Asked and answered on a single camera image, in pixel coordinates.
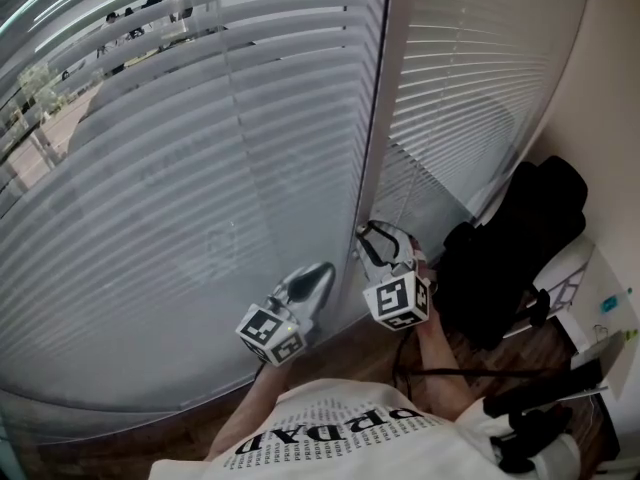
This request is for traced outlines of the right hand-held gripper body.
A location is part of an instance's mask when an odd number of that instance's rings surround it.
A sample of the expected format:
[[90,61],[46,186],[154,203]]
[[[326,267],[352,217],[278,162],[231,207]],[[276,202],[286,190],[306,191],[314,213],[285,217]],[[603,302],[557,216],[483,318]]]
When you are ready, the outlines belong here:
[[414,270],[414,260],[384,265],[376,274],[366,274],[363,296],[373,319],[398,331],[429,320],[431,292]]

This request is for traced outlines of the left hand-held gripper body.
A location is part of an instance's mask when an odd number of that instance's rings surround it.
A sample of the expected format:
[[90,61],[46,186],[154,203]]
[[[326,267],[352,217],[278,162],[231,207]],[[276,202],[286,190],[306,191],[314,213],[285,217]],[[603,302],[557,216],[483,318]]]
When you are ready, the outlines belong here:
[[235,333],[261,361],[282,366],[313,344],[317,312],[318,295],[276,289],[249,307]]

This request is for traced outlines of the white window blinds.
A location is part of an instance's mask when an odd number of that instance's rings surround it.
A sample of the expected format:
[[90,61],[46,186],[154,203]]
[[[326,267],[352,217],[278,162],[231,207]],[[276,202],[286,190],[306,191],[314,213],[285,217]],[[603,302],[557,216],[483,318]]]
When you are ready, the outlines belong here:
[[0,393],[233,381],[275,280],[342,266],[386,0],[0,0]]
[[372,215],[429,259],[475,222],[558,86],[586,0],[413,0]]

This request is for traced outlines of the person's right forearm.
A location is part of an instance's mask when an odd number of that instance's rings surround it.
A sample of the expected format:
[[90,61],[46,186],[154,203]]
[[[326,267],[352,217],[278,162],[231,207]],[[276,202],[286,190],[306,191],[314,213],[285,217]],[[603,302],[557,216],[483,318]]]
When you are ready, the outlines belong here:
[[[443,331],[439,314],[415,327],[423,370],[458,369],[458,363]],[[430,412],[455,421],[475,401],[466,379],[460,375],[428,375],[424,378],[425,402]]]

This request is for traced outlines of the person's left forearm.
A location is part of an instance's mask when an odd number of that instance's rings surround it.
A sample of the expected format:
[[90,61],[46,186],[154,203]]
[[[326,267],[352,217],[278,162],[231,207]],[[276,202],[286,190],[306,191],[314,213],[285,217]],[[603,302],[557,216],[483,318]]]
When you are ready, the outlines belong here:
[[280,367],[267,364],[262,368],[244,399],[217,433],[205,461],[213,461],[257,431],[285,391],[290,371],[291,364]]

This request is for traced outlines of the person's right hand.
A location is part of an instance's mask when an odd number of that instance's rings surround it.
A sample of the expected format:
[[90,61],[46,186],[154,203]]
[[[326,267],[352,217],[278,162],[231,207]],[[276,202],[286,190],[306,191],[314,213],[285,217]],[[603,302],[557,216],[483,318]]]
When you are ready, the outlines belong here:
[[413,251],[414,270],[416,276],[421,279],[427,288],[429,288],[436,279],[436,273],[428,267],[426,256],[422,251],[419,242],[414,237],[410,238],[410,242]]

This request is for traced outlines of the black office chair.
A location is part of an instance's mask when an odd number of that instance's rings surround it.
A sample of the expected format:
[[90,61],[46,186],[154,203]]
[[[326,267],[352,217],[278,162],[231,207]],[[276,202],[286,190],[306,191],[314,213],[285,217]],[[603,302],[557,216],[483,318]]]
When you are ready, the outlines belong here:
[[584,179],[558,156],[521,163],[489,222],[463,222],[444,241],[433,296],[444,321],[485,350],[519,321],[543,325],[550,297],[534,280],[584,231],[587,195]]

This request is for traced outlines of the white printed shirt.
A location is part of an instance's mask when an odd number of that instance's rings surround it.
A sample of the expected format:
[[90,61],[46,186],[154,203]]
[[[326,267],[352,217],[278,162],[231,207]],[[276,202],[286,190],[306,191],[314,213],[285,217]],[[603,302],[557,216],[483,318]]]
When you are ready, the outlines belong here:
[[387,384],[322,379],[281,395],[256,432],[214,460],[159,460],[149,480],[579,479],[579,448],[566,434],[532,457],[532,471],[503,471],[490,440],[508,430],[481,401],[449,421]]

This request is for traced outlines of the white desk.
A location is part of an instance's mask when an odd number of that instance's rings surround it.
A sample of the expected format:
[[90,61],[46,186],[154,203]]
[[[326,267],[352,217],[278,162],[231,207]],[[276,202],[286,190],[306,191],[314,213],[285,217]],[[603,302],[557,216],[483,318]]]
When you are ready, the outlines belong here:
[[583,352],[616,331],[637,329],[639,335],[619,355],[606,377],[604,400],[617,402],[632,369],[640,340],[640,317],[631,295],[613,311],[602,314],[600,304],[627,289],[618,280],[598,247],[581,235],[558,253],[538,274],[534,286],[550,296],[551,318],[563,327],[578,352]]

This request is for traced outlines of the black waist bag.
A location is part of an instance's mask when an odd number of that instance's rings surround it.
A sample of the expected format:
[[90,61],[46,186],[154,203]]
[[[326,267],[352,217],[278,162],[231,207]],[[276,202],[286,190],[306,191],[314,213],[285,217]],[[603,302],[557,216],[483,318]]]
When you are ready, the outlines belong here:
[[497,465],[518,480],[579,480],[581,456],[569,430],[573,409],[556,403],[546,410],[508,410],[495,397],[481,402],[498,427],[489,432]]

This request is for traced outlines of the clear bottle with blue label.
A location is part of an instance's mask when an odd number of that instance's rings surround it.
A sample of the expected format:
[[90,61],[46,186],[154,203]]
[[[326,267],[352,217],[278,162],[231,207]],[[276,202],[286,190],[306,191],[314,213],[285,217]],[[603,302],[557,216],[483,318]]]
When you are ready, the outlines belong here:
[[633,289],[631,287],[610,295],[605,300],[603,300],[600,304],[600,311],[602,314],[609,313],[619,307],[624,301],[626,301],[629,296],[633,293]]

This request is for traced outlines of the white window frame post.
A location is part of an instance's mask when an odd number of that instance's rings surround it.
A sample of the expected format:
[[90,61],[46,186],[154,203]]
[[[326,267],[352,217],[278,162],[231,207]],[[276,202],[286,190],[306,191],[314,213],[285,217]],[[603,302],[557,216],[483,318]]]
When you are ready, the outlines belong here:
[[366,149],[360,168],[357,206],[350,229],[349,246],[339,291],[332,308],[323,314],[324,334],[337,335],[367,314],[361,299],[363,275],[355,256],[356,228],[369,220],[389,142],[390,128],[399,90],[405,45],[414,0],[383,0],[381,24],[376,38],[375,78],[372,101],[367,112]]

